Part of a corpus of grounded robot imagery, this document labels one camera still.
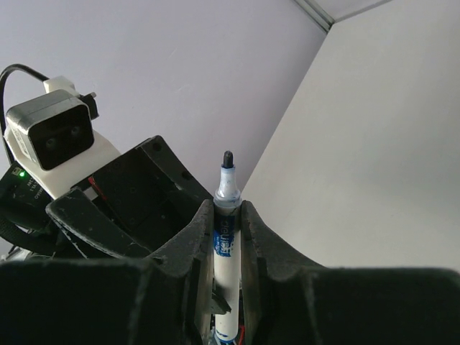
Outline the blue white marker pen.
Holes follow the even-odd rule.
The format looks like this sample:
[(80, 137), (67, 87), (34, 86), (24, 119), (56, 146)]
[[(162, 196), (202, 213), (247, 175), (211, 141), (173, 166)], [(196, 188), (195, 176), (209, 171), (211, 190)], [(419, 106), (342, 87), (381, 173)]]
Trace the blue white marker pen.
[(221, 344), (235, 344), (239, 333), (241, 232), (238, 221), (241, 201), (233, 153), (226, 151), (213, 200), (214, 280), (216, 289), (230, 308), (223, 314), (215, 315), (215, 337)]

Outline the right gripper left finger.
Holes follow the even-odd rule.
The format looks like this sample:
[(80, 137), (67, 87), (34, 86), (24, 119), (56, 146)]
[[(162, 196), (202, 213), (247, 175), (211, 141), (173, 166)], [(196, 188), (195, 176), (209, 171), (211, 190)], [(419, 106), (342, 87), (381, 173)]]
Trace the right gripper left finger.
[(3, 344), (204, 344), (212, 287), (213, 206), (143, 259), (1, 265)]

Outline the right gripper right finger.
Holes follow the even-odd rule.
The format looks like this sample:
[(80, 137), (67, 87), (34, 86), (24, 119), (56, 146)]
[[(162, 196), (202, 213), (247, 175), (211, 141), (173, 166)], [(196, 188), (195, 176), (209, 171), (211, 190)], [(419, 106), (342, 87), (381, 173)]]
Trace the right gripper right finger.
[(327, 268), (241, 207), (247, 344), (457, 344), (459, 274)]

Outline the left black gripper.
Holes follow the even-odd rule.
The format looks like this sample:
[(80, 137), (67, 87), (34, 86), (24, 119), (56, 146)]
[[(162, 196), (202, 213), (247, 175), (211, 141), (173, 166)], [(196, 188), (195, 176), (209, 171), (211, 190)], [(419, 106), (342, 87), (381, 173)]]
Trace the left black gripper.
[(211, 194), (160, 135), (52, 198), (15, 162), (1, 178), (9, 258), (144, 258), (180, 232)]

